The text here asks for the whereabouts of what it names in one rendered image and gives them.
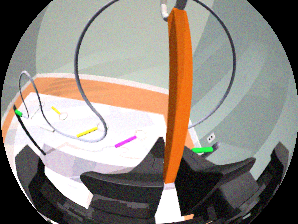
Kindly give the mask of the orange handle with grey loop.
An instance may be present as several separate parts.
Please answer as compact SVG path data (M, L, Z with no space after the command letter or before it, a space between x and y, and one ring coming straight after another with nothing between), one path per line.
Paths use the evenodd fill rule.
M184 11L188 0L177 0L174 8L166 11L166 0L161 0L161 15L169 30L169 100L164 156L164 183L176 181L184 153L192 105L193 56L189 20Z

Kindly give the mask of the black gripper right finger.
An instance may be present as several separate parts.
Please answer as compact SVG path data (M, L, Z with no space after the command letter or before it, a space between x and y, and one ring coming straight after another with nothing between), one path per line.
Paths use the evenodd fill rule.
M218 186L237 179L254 167L255 157L234 164L217 165L205 157L197 155L192 149L184 147L180 169L177 171L176 192L181 216L190 216L193 210L212 196Z

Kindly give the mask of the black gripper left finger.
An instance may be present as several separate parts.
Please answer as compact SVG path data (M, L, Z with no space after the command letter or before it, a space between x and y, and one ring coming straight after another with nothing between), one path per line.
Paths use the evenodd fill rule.
M164 156L164 136L157 137L148 155L132 171L117 175L88 171L81 173L80 180L92 194L128 202L146 202L149 204L149 217L154 217L165 185L162 179Z

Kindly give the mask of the magenta handle with grey loop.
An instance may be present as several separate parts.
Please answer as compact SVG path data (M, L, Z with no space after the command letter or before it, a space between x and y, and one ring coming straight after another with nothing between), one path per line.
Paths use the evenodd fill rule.
M142 129L138 129L138 131L142 131ZM136 133L137 133L138 131L136 131ZM145 132L145 131L142 131L142 132ZM134 140L134 139L141 139L141 137L137 137L137 136L136 136L136 133L134 133L134 136L129 137L129 139L126 139L125 141L122 141L122 143L117 143L116 145L114 145L114 148L120 148L120 145L129 143L129 141L132 141L132 140ZM145 133L146 133L146 132L145 132Z

